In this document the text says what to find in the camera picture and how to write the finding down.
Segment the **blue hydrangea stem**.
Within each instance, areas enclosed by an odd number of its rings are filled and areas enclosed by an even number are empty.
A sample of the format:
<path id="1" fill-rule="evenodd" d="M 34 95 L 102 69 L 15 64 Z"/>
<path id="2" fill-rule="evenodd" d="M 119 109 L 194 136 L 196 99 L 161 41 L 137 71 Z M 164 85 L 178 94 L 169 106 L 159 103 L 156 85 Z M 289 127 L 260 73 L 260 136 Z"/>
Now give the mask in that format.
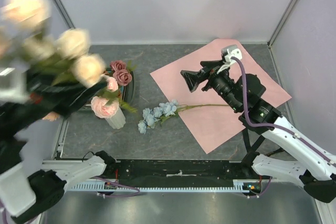
<path id="1" fill-rule="evenodd" d="M 197 104 L 187 105 L 179 104 L 176 99 L 170 102 L 159 103 L 154 108 L 145 108 L 142 110 L 142 119 L 138 122 L 137 127 L 140 134 L 145 134 L 147 129 L 154 129 L 156 125 L 162 125 L 170 118 L 178 117 L 180 113 L 207 106 L 228 106 L 227 104 Z"/>

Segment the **small peach rose sprig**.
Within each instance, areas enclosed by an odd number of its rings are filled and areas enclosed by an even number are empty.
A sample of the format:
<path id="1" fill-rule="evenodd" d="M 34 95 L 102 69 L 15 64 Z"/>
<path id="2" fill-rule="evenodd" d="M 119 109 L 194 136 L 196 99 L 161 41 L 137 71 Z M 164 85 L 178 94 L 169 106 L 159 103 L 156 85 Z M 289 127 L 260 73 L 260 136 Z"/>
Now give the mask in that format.
<path id="1" fill-rule="evenodd" d="M 136 108 L 122 100 L 117 80 L 106 75 L 102 77 L 105 78 L 107 87 L 91 99 L 90 107 L 94 114 L 101 119 L 109 119 L 115 116 L 120 108 L 132 113 L 137 112 Z"/>

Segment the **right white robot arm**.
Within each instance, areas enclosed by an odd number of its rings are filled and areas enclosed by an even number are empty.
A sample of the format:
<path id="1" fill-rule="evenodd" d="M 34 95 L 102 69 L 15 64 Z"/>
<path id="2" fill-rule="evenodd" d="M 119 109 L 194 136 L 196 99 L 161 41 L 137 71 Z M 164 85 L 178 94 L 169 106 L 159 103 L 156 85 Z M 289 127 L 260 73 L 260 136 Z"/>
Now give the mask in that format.
<path id="1" fill-rule="evenodd" d="M 194 92 L 205 82 L 202 91 L 213 89 L 236 113 L 259 140 L 268 139 L 296 159 L 295 162 L 276 161 L 259 154 L 254 144 L 240 166 L 248 179 L 258 175 L 283 179 L 304 189 L 314 199 L 330 203 L 335 199 L 335 155 L 324 150 L 296 129 L 274 106 L 261 98 L 266 88 L 255 74 L 246 73 L 243 63 L 233 58 L 241 70 L 234 81 L 230 66 L 221 61 L 202 61 L 198 72 L 182 70 L 189 90 Z"/>

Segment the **purple pink wrapping paper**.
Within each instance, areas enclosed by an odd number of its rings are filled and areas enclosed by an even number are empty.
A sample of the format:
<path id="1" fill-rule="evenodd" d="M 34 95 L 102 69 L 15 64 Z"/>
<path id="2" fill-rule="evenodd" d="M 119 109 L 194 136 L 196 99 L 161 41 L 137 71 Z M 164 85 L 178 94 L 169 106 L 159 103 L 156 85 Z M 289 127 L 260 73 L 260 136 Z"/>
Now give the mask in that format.
<path id="1" fill-rule="evenodd" d="M 242 63 L 246 73 L 257 75 L 266 87 L 266 92 L 262 95 L 265 101 L 278 107 L 291 99 L 291 96 L 266 73 L 241 43 L 234 39 L 215 39 L 151 73 L 151 77 L 169 101 L 176 99 L 179 104 L 196 106 L 180 113 L 180 118 L 207 154 L 238 134 L 244 126 L 238 119 L 239 115 L 226 106 L 214 90 L 203 92 L 198 88 L 193 93 L 189 92 L 180 72 L 199 71 L 201 61 L 220 59 L 221 49 L 230 45 L 237 45 L 242 52 Z"/>

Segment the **peach flower stem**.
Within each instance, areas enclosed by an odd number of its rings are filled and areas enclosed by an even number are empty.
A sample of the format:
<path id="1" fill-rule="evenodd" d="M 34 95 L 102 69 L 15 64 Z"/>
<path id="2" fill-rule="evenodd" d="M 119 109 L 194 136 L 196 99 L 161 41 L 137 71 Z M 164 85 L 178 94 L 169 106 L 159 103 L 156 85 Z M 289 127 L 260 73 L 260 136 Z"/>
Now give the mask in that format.
<path id="1" fill-rule="evenodd" d="M 88 31 L 71 28 L 54 39 L 50 18 L 48 0 L 4 0 L 1 19 L 14 25 L 17 36 L 10 39 L 1 31 L 1 62 L 18 56 L 38 73 L 53 75 L 53 85 L 79 82 L 91 88 L 99 83 L 106 64 L 89 52 Z"/>

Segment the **dusty pink rose stem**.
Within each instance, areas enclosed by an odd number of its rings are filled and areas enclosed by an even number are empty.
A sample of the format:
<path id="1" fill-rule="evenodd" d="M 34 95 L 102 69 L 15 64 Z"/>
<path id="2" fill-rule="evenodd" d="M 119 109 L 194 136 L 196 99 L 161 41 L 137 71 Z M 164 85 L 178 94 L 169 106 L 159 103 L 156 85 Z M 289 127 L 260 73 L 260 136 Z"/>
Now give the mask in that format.
<path id="1" fill-rule="evenodd" d="M 118 84 L 120 86 L 127 86 L 133 79 L 132 72 L 136 68 L 136 65 L 133 65 L 131 60 L 127 62 L 115 60 L 110 62 L 110 68 L 112 76 L 117 80 Z"/>

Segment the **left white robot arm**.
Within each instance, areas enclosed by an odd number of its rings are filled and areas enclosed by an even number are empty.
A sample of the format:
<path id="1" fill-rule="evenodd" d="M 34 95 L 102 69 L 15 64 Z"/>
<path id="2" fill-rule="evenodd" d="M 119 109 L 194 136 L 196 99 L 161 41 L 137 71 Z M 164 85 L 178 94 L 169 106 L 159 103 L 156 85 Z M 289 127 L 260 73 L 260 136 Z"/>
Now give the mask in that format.
<path id="1" fill-rule="evenodd" d="M 40 148 L 27 148 L 33 140 L 17 137 L 18 132 L 50 112 L 68 118 L 107 86 L 105 78 L 98 79 L 98 83 L 90 88 L 71 81 L 52 85 L 51 75 L 27 71 L 22 81 L 24 102 L 10 98 L 1 105 L 1 205 L 14 223 L 31 221 L 80 182 L 100 175 L 103 178 L 114 175 L 114 159 L 105 151 L 99 151 L 62 172 L 44 171 L 41 164 L 36 164 L 33 173 L 29 174 L 28 155 L 37 154 Z"/>

